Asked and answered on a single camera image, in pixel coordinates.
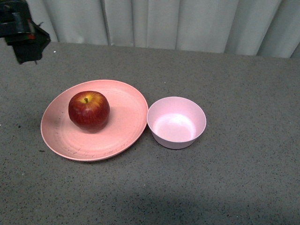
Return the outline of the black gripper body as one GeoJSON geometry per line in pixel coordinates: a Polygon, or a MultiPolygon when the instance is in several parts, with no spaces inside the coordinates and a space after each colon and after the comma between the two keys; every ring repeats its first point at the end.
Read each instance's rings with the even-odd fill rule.
{"type": "Polygon", "coordinates": [[[0,37],[12,46],[19,64],[42,59],[43,50],[50,43],[50,35],[32,20],[25,0],[0,2],[0,37]]]}

